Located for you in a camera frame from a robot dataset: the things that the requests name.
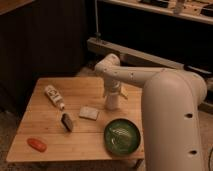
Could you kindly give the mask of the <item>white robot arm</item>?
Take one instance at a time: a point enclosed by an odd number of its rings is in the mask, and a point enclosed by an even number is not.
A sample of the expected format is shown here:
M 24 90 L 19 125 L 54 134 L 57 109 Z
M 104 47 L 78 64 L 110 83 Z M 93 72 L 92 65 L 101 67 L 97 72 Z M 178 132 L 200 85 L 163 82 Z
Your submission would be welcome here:
M 207 86 L 194 72 L 162 67 L 125 67 L 109 54 L 95 71 L 142 89 L 146 171 L 205 171 L 198 106 Z

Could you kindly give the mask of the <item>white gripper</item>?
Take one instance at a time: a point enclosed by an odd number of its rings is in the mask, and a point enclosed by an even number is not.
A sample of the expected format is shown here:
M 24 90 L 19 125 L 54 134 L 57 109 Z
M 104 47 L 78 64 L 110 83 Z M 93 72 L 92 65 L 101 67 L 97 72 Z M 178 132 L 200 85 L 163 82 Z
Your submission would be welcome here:
M 104 80 L 104 92 L 102 97 L 105 98 L 108 93 L 116 93 L 120 91 L 120 95 L 124 98 L 124 99 L 128 99 L 128 93 L 125 90 L 124 87 L 121 87 L 121 83 L 117 80 L 113 80 L 113 79 L 105 79 Z

